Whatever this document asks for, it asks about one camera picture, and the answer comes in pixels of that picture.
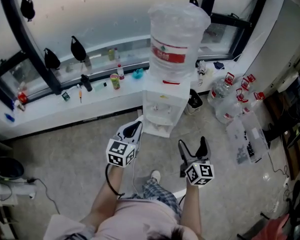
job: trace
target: hair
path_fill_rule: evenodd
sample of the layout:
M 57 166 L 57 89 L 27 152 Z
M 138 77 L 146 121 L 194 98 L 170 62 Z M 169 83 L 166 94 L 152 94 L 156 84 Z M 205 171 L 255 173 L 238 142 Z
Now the hair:
M 155 232 L 148 236 L 147 240 L 182 240 L 183 234 L 184 230 L 182 228 L 175 227 L 171 232 L 171 236 Z

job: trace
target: black window frame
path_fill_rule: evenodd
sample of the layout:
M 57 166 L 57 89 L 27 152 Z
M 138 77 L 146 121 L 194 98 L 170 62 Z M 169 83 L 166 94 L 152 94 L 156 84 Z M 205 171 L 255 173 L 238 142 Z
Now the black window frame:
M 259 17 L 263 11 L 266 0 L 257 0 L 251 16 L 248 20 L 243 20 L 233 15 L 224 15 L 220 13 L 213 13 L 215 0 L 202 0 L 201 8 L 210 16 L 211 23 L 222 24 L 226 26 L 233 26 L 240 28 L 234 37 L 228 54 L 218 55 L 199 55 L 197 61 L 223 61 L 235 60 L 237 61 L 243 50 L 245 49 L 256 25 Z M 41 54 L 30 35 L 25 20 L 21 15 L 17 0 L 1 0 L 1 4 L 9 23 L 9 26 L 17 40 L 21 51 L 13 55 L 8 60 L 5 60 L 0 65 L 0 77 L 8 72 L 10 69 L 18 65 L 24 60 L 29 59 L 35 70 L 39 73 L 41 78 L 47 83 L 48 88 L 28 96 L 28 103 L 41 99 L 47 95 L 59 95 L 63 90 L 66 90 L 77 84 L 81 84 L 80 78 L 76 78 L 67 82 L 60 83 L 54 73 L 47 69 Z M 127 65 L 123 67 L 126 74 L 133 72 L 138 68 L 149 68 L 149 62 L 145 61 L 138 64 Z M 95 72 L 89 75 L 91 82 L 109 78 L 111 74 L 116 73 L 117 68 L 111 68 L 102 72 Z M 15 97 L 10 91 L 9 87 L 0 79 L 0 100 L 10 109 L 13 109 L 13 101 Z

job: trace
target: white sneaker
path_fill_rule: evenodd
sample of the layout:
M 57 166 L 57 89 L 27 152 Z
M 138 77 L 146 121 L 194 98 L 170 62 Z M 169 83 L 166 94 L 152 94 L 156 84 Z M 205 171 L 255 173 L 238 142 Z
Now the white sneaker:
M 156 182 L 159 184 L 160 179 L 161 179 L 161 173 L 160 173 L 160 171 L 158 171 L 158 170 L 153 170 L 153 171 L 151 172 L 151 178 L 155 178 L 155 179 L 156 179 Z

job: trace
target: green can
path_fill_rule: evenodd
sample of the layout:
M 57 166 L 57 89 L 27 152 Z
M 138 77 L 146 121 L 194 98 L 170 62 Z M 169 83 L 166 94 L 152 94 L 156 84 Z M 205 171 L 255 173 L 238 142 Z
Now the green can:
M 120 81 L 118 74 L 110 75 L 110 80 L 113 85 L 113 89 L 118 90 L 120 88 Z

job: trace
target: plaid shorts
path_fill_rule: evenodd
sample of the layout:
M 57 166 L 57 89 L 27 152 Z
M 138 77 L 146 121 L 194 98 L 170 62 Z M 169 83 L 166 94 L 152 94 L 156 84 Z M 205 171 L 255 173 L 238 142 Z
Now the plaid shorts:
M 181 218 L 182 210 L 178 200 L 171 192 L 160 186 L 155 178 L 151 178 L 143 184 L 142 191 L 143 198 L 137 194 L 133 194 L 131 197 L 125 199 L 158 200 L 169 206 Z

